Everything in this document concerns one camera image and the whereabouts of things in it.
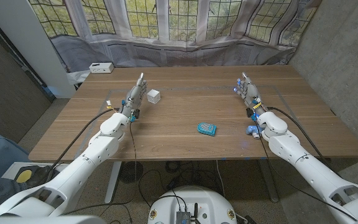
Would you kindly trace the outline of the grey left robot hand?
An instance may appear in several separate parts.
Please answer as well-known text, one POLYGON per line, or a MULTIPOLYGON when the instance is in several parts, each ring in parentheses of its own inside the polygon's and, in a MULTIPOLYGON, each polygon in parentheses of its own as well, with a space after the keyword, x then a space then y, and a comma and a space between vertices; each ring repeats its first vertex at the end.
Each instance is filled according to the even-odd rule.
POLYGON ((130 91, 128 91, 124 104, 121 106, 119 112, 129 117, 135 110, 138 110, 146 90, 147 81, 144 79, 144 74, 141 73, 136 84, 130 91))

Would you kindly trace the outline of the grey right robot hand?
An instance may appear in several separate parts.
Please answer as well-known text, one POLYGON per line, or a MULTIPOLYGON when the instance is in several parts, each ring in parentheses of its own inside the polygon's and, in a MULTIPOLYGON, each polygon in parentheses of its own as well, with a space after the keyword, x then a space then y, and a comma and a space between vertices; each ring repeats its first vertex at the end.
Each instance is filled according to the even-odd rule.
POLYGON ((257 87, 252 83, 246 72, 242 72, 242 78, 238 78, 236 84, 237 86, 233 88, 233 91, 244 101, 249 118, 257 119, 261 114, 267 112, 257 87))

